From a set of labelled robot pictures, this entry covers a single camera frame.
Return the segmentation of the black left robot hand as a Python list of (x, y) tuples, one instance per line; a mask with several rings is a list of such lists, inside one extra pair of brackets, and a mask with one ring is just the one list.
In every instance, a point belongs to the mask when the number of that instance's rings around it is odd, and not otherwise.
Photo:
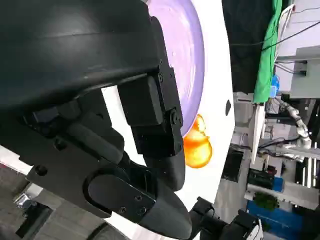
[(27, 179), (101, 218), (186, 240), (182, 109), (141, 0), (0, 3), (0, 144)]

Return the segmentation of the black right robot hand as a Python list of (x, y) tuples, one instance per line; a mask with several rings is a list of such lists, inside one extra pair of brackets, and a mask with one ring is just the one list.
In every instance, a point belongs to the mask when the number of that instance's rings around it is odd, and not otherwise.
[(240, 209), (231, 223), (226, 223), (215, 215), (213, 204), (201, 197), (189, 212), (192, 231), (189, 239), (197, 236), (201, 240), (262, 240), (261, 220)]

